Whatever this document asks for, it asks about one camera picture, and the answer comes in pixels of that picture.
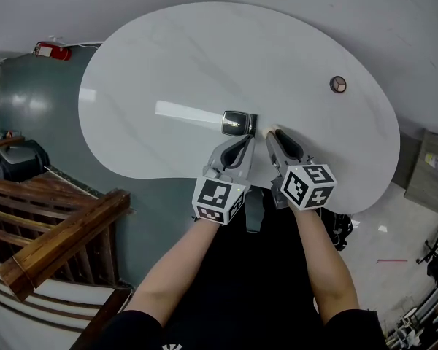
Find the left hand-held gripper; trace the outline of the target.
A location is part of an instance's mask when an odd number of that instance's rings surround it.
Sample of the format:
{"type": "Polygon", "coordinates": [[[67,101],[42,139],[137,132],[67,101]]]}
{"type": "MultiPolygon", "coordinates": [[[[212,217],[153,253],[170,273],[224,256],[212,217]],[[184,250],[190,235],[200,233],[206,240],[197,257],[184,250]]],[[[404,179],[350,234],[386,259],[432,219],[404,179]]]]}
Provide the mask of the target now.
{"type": "Polygon", "coordinates": [[[205,173],[196,180],[192,206],[196,218],[227,225],[245,204],[250,189],[248,176],[256,140],[236,136],[218,145],[212,152],[205,173]]]}

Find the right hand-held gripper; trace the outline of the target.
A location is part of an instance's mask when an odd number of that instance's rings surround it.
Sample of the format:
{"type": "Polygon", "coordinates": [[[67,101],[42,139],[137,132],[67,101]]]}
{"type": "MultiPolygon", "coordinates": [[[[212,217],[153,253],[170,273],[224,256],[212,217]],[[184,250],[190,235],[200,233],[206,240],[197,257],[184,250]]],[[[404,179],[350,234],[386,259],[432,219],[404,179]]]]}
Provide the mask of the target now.
{"type": "Polygon", "coordinates": [[[282,129],[267,133],[266,147],[278,172],[271,187],[276,209],[287,208],[292,203],[298,210],[310,210],[328,203],[337,185],[328,165],[299,163],[304,157],[304,150],[282,129]],[[288,164],[287,157],[298,162],[288,164]]]}

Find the grey square compact case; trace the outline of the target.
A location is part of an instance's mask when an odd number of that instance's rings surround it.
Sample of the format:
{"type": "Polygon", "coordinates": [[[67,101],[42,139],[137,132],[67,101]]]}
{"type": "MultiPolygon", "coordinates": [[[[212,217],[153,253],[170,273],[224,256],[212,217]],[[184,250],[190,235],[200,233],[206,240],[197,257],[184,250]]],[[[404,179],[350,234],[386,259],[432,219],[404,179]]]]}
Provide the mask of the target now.
{"type": "Polygon", "coordinates": [[[243,136],[248,132],[249,114],[238,111],[225,111],[221,123],[221,132],[227,136],[243,136]]]}

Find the round eyeshadow compact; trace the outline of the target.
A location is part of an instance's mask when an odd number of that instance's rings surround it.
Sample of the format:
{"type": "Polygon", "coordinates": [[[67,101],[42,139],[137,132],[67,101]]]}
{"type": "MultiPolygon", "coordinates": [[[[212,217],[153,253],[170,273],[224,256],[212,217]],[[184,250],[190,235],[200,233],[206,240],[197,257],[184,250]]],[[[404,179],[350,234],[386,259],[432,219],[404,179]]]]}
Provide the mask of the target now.
{"type": "Polygon", "coordinates": [[[336,75],[330,79],[329,86],[334,93],[344,93],[347,89],[347,82],[344,77],[336,75]]]}

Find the person's right forearm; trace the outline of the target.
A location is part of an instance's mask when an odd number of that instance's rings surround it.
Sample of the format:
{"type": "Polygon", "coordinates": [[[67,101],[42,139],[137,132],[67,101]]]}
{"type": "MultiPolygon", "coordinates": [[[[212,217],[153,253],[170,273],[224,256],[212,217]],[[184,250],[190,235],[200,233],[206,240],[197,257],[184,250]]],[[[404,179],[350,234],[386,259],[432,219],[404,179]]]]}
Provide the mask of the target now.
{"type": "Polygon", "coordinates": [[[327,324],[337,314],[358,309],[358,296],[350,271],[335,249],[320,217],[313,210],[289,205],[295,216],[307,262],[315,302],[327,324]]]}

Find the person's left forearm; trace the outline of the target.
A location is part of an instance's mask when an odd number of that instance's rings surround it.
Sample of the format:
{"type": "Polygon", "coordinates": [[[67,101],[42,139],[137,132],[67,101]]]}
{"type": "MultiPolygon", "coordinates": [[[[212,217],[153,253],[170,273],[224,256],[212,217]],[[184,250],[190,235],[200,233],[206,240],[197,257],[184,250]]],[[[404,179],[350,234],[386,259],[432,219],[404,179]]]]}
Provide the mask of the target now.
{"type": "Polygon", "coordinates": [[[220,225],[194,222],[185,235],[150,269],[125,307],[164,326],[191,287],[220,225]]]}

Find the white kidney-shaped table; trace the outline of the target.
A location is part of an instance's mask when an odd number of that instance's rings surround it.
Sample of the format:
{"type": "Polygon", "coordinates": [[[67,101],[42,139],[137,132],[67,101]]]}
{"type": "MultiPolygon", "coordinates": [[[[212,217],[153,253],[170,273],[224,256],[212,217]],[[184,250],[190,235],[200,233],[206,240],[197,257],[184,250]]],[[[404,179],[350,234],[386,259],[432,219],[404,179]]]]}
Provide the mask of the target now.
{"type": "Polygon", "coordinates": [[[374,77],[330,36],[262,7],[202,2],[132,20],[94,53],[78,101],[92,154],[132,179],[198,177],[226,140],[228,110],[258,115],[256,187],[277,174],[262,136],[271,125],[329,166],[336,213],[368,209],[393,178],[399,125],[374,77]],[[344,93],[329,86],[336,75],[344,93]]]}

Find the person's black clothed body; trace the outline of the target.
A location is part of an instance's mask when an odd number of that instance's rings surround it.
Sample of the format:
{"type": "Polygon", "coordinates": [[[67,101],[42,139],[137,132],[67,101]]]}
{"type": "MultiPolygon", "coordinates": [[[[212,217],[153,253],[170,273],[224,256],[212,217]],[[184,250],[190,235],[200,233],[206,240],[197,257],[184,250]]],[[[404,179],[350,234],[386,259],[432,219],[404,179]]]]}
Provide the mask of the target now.
{"type": "Polygon", "coordinates": [[[169,321],[124,309],[88,350],[388,350],[377,314],[321,320],[295,216],[262,192],[260,230],[246,213],[220,225],[169,321]]]}

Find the grey wooden shelf cabinet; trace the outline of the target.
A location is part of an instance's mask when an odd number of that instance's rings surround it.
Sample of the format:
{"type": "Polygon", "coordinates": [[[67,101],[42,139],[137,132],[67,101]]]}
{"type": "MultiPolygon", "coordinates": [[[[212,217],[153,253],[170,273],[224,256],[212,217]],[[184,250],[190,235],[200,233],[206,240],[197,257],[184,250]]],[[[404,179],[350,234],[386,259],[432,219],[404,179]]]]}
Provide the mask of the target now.
{"type": "Polygon", "coordinates": [[[392,182],[405,190],[407,200],[438,213],[438,171],[425,162],[426,153],[438,156],[438,133],[425,129],[422,139],[401,133],[392,182]]]}

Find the brown wooden stair railing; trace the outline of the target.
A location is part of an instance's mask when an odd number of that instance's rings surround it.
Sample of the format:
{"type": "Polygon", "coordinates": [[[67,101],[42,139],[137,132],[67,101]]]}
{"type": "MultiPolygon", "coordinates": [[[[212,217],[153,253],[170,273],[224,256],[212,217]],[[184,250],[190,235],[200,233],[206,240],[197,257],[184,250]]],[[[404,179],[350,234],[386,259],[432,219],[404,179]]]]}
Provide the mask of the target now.
{"type": "Polygon", "coordinates": [[[131,296],[115,251],[115,223],[129,207],[126,191],[98,194],[50,165],[24,182],[0,179],[0,278],[20,302],[48,279],[114,289],[70,350],[85,350],[131,296]]]}

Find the red fire extinguisher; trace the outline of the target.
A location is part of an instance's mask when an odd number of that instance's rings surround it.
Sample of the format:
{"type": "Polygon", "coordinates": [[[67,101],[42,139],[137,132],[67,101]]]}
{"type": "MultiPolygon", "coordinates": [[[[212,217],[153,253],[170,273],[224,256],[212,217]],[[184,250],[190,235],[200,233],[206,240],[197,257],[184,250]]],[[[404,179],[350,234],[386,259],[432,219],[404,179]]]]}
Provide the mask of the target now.
{"type": "Polygon", "coordinates": [[[32,54],[36,57],[68,61],[72,56],[72,51],[68,47],[51,44],[49,42],[37,42],[32,54]]]}

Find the black bin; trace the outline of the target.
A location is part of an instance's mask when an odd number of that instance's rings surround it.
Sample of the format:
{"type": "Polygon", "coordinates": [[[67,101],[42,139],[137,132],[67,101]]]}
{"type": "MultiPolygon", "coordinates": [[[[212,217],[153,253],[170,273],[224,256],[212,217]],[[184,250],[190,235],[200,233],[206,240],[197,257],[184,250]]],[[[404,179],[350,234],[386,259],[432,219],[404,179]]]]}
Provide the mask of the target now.
{"type": "Polygon", "coordinates": [[[24,182],[43,174],[49,164],[48,154],[34,140],[0,147],[0,179],[24,182]]]}

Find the white stair steps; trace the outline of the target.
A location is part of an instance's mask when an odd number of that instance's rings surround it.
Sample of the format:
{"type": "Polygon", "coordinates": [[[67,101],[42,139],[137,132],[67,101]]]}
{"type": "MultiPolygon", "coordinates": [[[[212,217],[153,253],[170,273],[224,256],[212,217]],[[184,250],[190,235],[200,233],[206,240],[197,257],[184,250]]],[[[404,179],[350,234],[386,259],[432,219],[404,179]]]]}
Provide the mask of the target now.
{"type": "Polygon", "coordinates": [[[70,350],[113,292],[48,279],[20,302],[0,278],[0,350],[70,350]]]}

